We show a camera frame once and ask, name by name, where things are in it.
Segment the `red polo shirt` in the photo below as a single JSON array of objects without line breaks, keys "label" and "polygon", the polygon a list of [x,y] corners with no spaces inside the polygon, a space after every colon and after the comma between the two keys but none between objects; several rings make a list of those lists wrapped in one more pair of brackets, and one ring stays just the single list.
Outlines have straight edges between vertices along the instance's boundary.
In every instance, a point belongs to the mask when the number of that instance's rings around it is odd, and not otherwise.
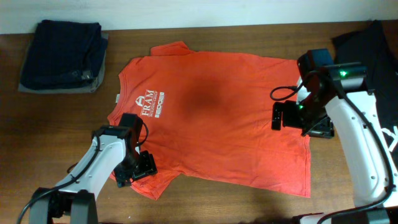
[{"label": "red polo shirt", "polygon": [[295,60],[196,52],[183,42],[132,59],[119,74],[108,121],[139,115],[146,124],[142,149],[158,170],[132,189],[156,200],[183,174],[309,197],[309,138],[298,129],[271,128],[271,90],[298,79]]}]

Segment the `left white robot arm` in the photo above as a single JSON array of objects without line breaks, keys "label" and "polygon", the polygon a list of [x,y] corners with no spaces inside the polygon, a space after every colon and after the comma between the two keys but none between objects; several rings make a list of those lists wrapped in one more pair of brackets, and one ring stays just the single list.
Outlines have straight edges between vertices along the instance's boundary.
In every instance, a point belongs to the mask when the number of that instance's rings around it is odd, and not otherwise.
[{"label": "left white robot arm", "polygon": [[102,126],[93,132],[83,158],[51,189],[39,188],[25,209],[29,223],[53,223],[70,216],[70,223],[97,223],[96,199],[110,175],[118,187],[157,173],[154,157],[141,150],[137,131],[125,126]]}]

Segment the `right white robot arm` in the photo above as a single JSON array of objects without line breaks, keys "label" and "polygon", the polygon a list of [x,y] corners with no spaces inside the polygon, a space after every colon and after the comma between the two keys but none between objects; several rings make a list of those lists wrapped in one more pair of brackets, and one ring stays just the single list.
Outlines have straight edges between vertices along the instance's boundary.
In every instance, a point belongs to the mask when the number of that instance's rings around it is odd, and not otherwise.
[{"label": "right white robot arm", "polygon": [[360,63],[298,64],[301,88],[308,95],[297,101],[275,100],[273,130],[301,129],[310,134],[331,120],[343,148],[354,187],[354,208],[332,213],[309,213],[292,223],[397,223],[397,169],[379,124],[376,97],[366,86],[367,71]]}]

